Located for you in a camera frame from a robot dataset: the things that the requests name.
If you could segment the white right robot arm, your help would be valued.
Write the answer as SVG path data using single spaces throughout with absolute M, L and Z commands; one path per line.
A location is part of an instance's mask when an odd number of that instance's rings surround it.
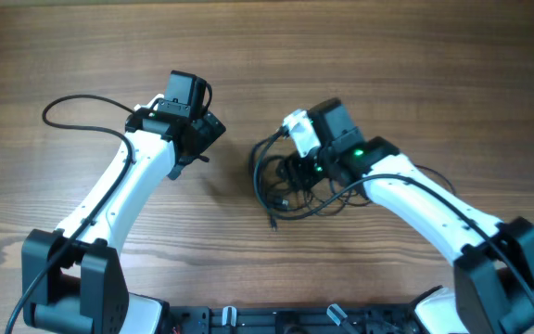
M 365 139 L 337 98 L 283 120 L 305 188 L 323 178 L 399 216 L 452 266 L 454 284 L 414 307 L 428 333 L 523 333 L 534 326 L 534 224 L 506 223 L 439 186 L 386 139 Z

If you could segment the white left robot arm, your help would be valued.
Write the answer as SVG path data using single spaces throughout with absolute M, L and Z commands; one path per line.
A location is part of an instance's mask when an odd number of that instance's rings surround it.
M 22 318 L 54 333 L 178 333 L 168 302 L 129 292 L 120 255 L 136 218 L 164 178 L 177 179 L 225 131 L 210 112 L 212 88 L 172 71 L 164 93 L 131 109 L 121 146 L 68 217 L 34 229 L 21 249 L 22 295 L 6 331 Z

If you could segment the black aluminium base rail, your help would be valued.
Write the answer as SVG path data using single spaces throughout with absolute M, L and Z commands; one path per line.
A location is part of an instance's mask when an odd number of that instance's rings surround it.
M 416 334 L 427 330 L 409 304 L 316 308 L 172 307 L 165 333 L 182 334 Z

